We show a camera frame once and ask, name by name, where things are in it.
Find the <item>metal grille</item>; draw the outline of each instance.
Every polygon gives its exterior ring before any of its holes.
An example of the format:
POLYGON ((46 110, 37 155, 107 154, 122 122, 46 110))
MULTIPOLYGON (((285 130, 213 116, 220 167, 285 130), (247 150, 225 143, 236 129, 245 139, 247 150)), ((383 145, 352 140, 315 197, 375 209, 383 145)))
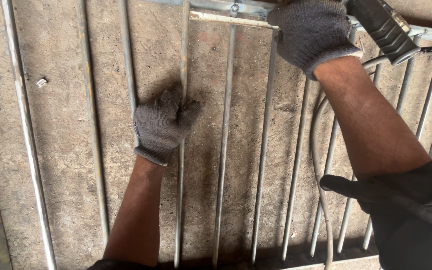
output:
MULTIPOLYGON (((289 236, 290 236, 290 226, 291 226, 291 215, 294 206, 294 199, 296 194, 296 184, 298 180, 298 171, 300 167, 302 147, 306 142, 303 137, 304 126, 306 125, 308 103, 309 103, 309 89, 311 86, 311 80, 306 79, 304 87, 303 102, 301 105, 301 115, 299 120, 299 128, 297 135, 297 146, 294 159, 294 167, 291 178, 291 187, 289 200, 287 202, 287 215, 285 221, 285 230, 283 235, 283 248, 281 256, 278 259, 261 259, 256 262, 256 251, 258 244, 258 228, 261 212, 261 199, 263 191, 263 180, 265 173, 265 162, 267 153, 267 143, 268 143, 268 128, 271 116, 271 102, 273 94, 273 83, 275 79, 275 68, 276 68, 276 44, 274 42, 274 37, 277 33, 277 29, 273 26, 268 25, 264 21, 254 21, 254 20, 244 20, 237 18, 238 14, 251 15, 264 19, 268 12, 275 8, 275 4, 258 2, 252 0, 238 0, 236 3, 226 0, 148 0, 153 3, 160 4, 171 4, 182 6, 182 38, 181 38, 181 69, 180 69, 180 80, 182 85, 182 102, 186 101, 186 89, 187 89, 187 75, 188 75, 188 29, 190 20, 202 20, 210 22, 223 22, 229 23, 229 46, 228 46, 228 58, 226 66, 226 85, 225 85, 225 99, 224 99, 224 116, 223 116, 223 126, 221 134, 221 152, 220 152, 220 162, 219 162, 219 176, 218 176, 218 189, 217 189, 217 200, 216 200, 216 218, 214 221, 214 242, 213 242, 213 267, 218 266, 218 250, 219 250, 219 237, 220 237, 220 225, 221 225, 221 215, 222 215, 222 197, 223 197, 223 184, 225 176, 225 162, 226 162, 226 148, 228 143, 228 127, 229 127, 229 115, 230 115, 230 103, 231 103, 231 86, 232 86, 232 76, 233 76, 233 58, 234 58, 234 48, 235 48, 235 25, 251 26, 251 27, 263 27, 271 28, 273 31, 273 42, 271 44, 271 55, 269 60, 269 71, 268 71, 268 84, 266 90, 266 100, 264 108, 264 119, 262 128, 262 139, 261 139, 261 155, 259 162, 259 173, 258 173, 258 184, 257 192, 255 198, 255 211, 254 211, 254 224, 252 233, 252 243, 251 243, 251 259, 250 266, 256 266, 260 269, 284 269, 293 268, 298 269, 299 267, 306 266, 321 266, 323 262, 326 261, 326 266, 328 262, 332 261, 332 233, 328 233, 328 250, 324 252, 316 251, 316 241, 319 232, 319 225, 321 223, 321 214, 323 212, 324 198, 320 198, 316 220, 314 223, 314 229, 311 240, 311 248, 309 251, 309 256, 306 254, 287 254, 289 236), (190 11, 190 8, 213 10, 219 12, 227 12, 230 17, 206 14, 201 12, 190 11)), ((11 58, 11 64, 13 67, 13 73, 16 84, 16 92, 18 97, 18 104, 21 114, 21 122, 23 126, 24 139, 27 147, 29 165, 31 169, 32 180, 34 184, 34 190, 36 193, 37 208, 40 219, 40 226, 42 229, 42 238, 44 242, 46 261, 48 269, 56 269, 56 263, 54 259, 54 251, 51 242, 51 233, 48 223, 48 216, 46 212, 46 206, 44 201, 43 186, 41 182, 41 176, 39 173, 38 157, 36 154, 36 145, 34 140, 34 134, 31 123, 31 116, 29 113, 29 105, 26 93, 25 80, 23 75, 23 65, 22 59, 19 51, 19 45, 17 41, 17 33, 15 26, 15 19, 13 14, 13 6, 11 0, 2 0, 2 10, 4 15, 6 32, 8 34, 9 43, 9 54, 11 58)), ((79 20, 79 30, 80 30, 80 40, 81 40, 81 54, 84 66, 84 79, 86 85, 86 94, 88 102, 88 115, 90 119, 91 126, 91 140, 93 147, 93 158, 95 166, 95 179, 96 187, 98 193, 99 210, 101 217, 101 226, 103 231, 103 241, 107 242, 109 236, 109 226, 107 219, 106 210, 106 200, 104 193, 104 179, 102 175, 102 160, 101 160, 101 149, 99 146, 99 131, 98 123, 96 119, 96 106, 94 98, 94 88, 93 88, 93 77, 91 71, 91 58, 89 53, 89 38, 87 31, 87 18, 86 18, 86 7, 85 0, 78 0, 78 20, 79 20)), ((128 94, 129 94, 129 105, 131 109, 131 116, 137 106, 137 95, 135 90, 135 78, 133 72, 133 63, 131 55, 131 45, 129 36, 129 26, 128 26, 128 14, 126 9, 126 0, 118 0, 119 16, 121 24, 121 35, 124 50, 124 59, 126 66, 126 75, 128 80, 128 94)), ((364 31, 364 29, 359 25, 355 18, 350 16, 352 21, 352 29, 350 34, 350 40, 354 42, 356 31, 364 31)), ((419 43, 421 39, 432 40, 432 28, 426 28, 416 25, 410 26, 411 30, 409 35, 414 36, 414 42, 419 43)), ((374 72, 374 84, 377 86, 379 78, 381 75, 381 64, 376 66, 374 72)), ((401 92, 399 95, 396 110, 399 114, 402 112, 403 104, 405 101, 406 93, 409 87, 409 82, 411 80, 411 75, 414 69, 414 59, 411 58, 406 67, 403 83, 401 86, 401 92)), ((432 97, 432 75, 431 82, 429 84, 428 94, 423 107, 423 112, 419 120, 416 136, 418 139, 421 138, 421 133, 425 124, 426 116, 428 113, 428 107, 431 103, 432 97)), ((320 117, 325 106, 327 105, 327 99, 323 99, 318 107, 318 112, 316 117, 320 117)), ((317 136, 318 121, 314 121, 311 127, 311 141, 312 148, 315 149, 315 137, 317 136)), ((324 174, 328 174, 331 169, 331 163, 333 160, 333 151, 335 149, 336 135, 339 130, 338 121, 334 119, 333 128, 331 131, 331 137, 328 147, 328 154, 326 158, 324 174)), ((138 137, 135 136, 135 144, 139 145, 138 137)), ((179 146, 178 154, 178 171, 177 171, 177 215, 176 215, 176 237, 175 237, 175 255, 174 255, 174 267, 178 268, 180 266, 181 258, 181 242, 182 242, 182 207, 183 207, 183 170, 184 170, 184 141, 179 146)), ((319 165, 316 166, 317 160, 313 161, 315 163, 315 176, 319 177, 319 165)), ((344 251, 344 256, 341 255, 343 251, 344 236, 346 229, 348 227, 348 220, 350 217, 350 210, 352 199, 348 198, 345 206, 345 213, 343 216, 343 221, 341 224, 340 237, 336 246, 336 253, 340 256, 334 258, 335 263, 342 261, 354 261, 361 258, 375 258, 377 251, 374 244, 370 244, 370 236, 372 233, 371 219, 368 220, 368 225, 362 243, 362 250, 359 248, 346 248, 344 251)))

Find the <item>concrete floor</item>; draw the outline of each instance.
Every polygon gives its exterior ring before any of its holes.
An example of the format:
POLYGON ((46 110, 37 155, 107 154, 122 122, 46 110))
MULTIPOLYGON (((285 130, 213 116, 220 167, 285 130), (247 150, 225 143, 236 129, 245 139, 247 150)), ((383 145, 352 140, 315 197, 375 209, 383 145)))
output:
MULTIPOLYGON (((432 27, 432 2, 387 2, 410 23, 432 27)), ((103 245, 76 2, 14 0, 13 4, 57 266, 61 270, 85 269, 101 258, 103 245), (41 77, 49 83, 38 88, 36 82, 41 77)), ((146 102, 179 78, 181 7, 129 1, 128 8, 138 94, 140 101, 146 102)), ((117 2, 88 0, 87 16, 112 225, 135 159, 117 2)), ((227 25, 190 23, 188 95, 201 101, 202 115, 186 139, 183 266, 184 261, 193 260, 207 264, 212 254, 228 33, 227 25)), ((363 60, 377 55, 374 43, 366 34, 358 33, 356 40, 364 48, 363 60)), ((237 26, 220 262, 249 259, 270 41, 271 32, 267 29, 237 26)), ((405 65, 384 65, 381 92, 394 106, 405 65)), ((403 110, 403 118, 413 131, 418 125, 431 72, 432 57, 417 58, 403 110)), ((277 60, 276 73, 259 232, 259 247, 273 250, 266 255, 278 251, 282 243, 304 82, 301 71, 282 58, 277 60)), ((320 94, 319 84, 314 83, 305 138, 309 136, 309 123, 320 94)), ((333 121, 331 110, 326 111, 320 128, 321 166, 333 121)), ((422 140, 427 150, 431 141, 432 103, 422 140)), ((172 261, 174 254, 176 165, 173 154, 161 189, 161 262, 172 261)), ((337 138, 331 173, 351 176, 341 134, 337 138)), ((294 252, 309 250, 317 200, 306 140, 291 225, 295 237, 289 243, 294 252)), ((338 239, 346 198, 330 193, 328 200, 334 238, 338 239)), ((1 7, 0 208, 13 268, 44 269, 43 243, 1 7)), ((366 221, 367 215, 354 204, 346 233, 348 245, 361 244, 366 221)), ((319 240, 318 248, 324 249, 324 224, 319 240)), ((378 267, 377 260, 373 259, 337 265, 334 269, 378 267)))

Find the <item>gloved hand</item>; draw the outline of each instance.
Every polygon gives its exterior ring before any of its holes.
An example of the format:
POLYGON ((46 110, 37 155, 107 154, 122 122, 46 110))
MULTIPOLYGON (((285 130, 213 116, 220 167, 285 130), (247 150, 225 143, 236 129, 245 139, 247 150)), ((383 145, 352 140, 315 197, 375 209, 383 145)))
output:
POLYGON ((181 86, 166 90, 152 104, 138 106, 134 110, 132 126, 140 138, 134 153, 153 163, 168 164, 171 151, 191 132, 198 119, 200 105, 191 101, 179 108, 181 86))
POLYGON ((339 1, 296 0, 269 12, 267 22, 279 27, 278 54, 311 80, 316 80, 315 68, 327 60, 362 56, 361 50, 348 40, 351 24, 339 1))

